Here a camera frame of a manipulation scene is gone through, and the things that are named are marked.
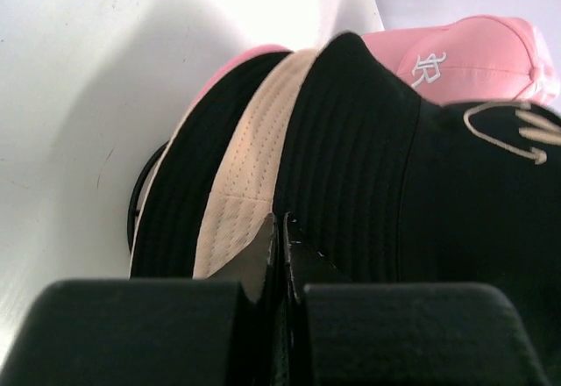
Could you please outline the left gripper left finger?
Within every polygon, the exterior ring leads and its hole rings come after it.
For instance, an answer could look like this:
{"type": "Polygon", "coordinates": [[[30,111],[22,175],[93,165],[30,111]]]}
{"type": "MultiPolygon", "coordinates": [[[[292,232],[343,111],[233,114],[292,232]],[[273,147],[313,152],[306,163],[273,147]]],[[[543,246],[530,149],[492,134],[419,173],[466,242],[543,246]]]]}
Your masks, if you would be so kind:
{"type": "Polygon", "coordinates": [[[204,280],[66,280],[33,302],[4,385],[268,385],[278,229],[204,280]]]}

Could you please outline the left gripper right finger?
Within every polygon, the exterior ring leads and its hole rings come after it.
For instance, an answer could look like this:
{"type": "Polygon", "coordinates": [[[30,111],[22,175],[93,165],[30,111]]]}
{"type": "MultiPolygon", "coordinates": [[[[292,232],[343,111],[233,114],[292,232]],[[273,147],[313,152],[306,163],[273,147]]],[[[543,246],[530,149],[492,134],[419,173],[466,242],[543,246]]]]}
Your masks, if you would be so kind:
{"type": "Polygon", "coordinates": [[[521,318],[480,283],[355,283],[282,222],[293,385],[545,385],[521,318]]]}

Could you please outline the black hat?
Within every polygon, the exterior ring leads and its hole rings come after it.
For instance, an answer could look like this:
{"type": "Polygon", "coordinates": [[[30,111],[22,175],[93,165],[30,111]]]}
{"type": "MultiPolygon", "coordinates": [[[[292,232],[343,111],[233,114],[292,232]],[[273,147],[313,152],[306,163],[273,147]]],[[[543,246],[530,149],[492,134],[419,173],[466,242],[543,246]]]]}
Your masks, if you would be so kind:
{"type": "Polygon", "coordinates": [[[191,277],[209,193],[238,121],[290,52],[263,51],[211,83],[167,143],[141,206],[131,277],[191,277]]]}

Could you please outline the black wire hat stand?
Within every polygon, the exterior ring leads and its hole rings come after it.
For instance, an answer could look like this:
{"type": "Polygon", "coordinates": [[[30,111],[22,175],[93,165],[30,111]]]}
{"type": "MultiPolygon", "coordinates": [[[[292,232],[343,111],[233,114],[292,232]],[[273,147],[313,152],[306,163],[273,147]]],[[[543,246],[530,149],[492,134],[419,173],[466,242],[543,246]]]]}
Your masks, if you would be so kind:
{"type": "Polygon", "coordinates": [[[166,150],[166,147],[167,147],[167,143],[164,143],[151,155],[151,157],[148,159],[144,167],[141,169],[139,176],[133,186],[130,201],[128,204],[127,221],[126,221],[127,244],[130,253],[132,253],[134,234],[135,234],[138,216],[140,213],[139,201],[140,201],[141,193],[146,186],[148,176],[152,173],[154,167],[156,166],[162,154],[166,150]]]}

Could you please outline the black cap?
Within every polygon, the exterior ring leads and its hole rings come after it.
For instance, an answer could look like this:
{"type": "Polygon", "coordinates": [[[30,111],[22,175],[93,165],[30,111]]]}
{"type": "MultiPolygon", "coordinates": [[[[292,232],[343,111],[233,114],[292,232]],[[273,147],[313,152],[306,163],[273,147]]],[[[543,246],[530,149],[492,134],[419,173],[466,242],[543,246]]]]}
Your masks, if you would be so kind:
{"type": "Polygon", "coordinates": [[[527,102],[433,104],[345,33],[317,56],[273,200],[359,282],[560,286],[560,118],[527,102]]]}

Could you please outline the beige bucket hat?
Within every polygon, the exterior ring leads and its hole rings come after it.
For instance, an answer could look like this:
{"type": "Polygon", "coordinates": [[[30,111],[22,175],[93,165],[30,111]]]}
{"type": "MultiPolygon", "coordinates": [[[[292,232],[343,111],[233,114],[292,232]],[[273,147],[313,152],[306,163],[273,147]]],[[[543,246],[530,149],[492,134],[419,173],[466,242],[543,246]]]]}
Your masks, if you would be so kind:
{"type": "Polygon", "coordinates": [[[272,212],[288,123],[319,52],[286,56],[266,76],[238,121],[209,193],[193,277],[207,278],[242,252],[272,212]]]}

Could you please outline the light pink hat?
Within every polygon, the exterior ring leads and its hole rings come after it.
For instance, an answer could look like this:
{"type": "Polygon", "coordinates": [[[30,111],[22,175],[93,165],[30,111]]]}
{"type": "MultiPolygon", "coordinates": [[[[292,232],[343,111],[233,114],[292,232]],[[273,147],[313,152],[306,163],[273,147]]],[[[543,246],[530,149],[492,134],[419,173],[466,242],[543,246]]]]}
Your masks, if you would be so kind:
{"type": "Polygon", "coordinates": [[[543,35],[522,18],[470,16],[362,39],[380,63],[436,104],[514,99],[549,105],[560,94],[543,35]]]}

